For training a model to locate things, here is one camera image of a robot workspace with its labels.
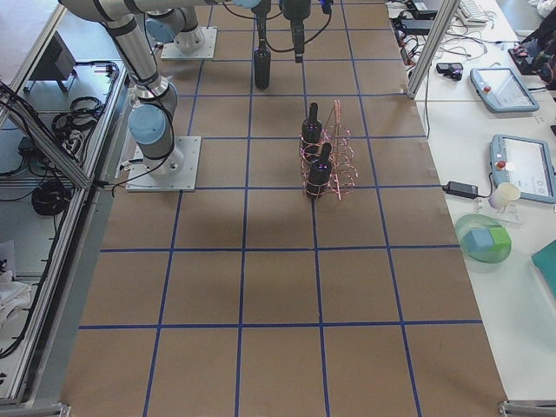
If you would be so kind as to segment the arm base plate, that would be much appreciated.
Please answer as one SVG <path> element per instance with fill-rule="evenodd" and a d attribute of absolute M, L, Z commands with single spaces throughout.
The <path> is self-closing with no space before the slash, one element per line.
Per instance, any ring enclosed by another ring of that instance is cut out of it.
<path fill-rule="evenodd" d="M 198 162 L 201 154 L 202 138 L 200 136 L 177 136 L 175 147 L 169 158 L 160 168 L 160 163 L 142 159 L 142 151 L 136 145 L 134 158 L 139 163 L 133 164 L 129 176 L 131 180 L 125 183 L 129 192 L 174 192 L 195 190 Z"/>
<path fill-rule="evenodd" d="M 173 43 L 164 45 L 161 58 L 166 61 L 213 60 L 216 38 L 216 27 L 197 27 L 180 32 Z"/>

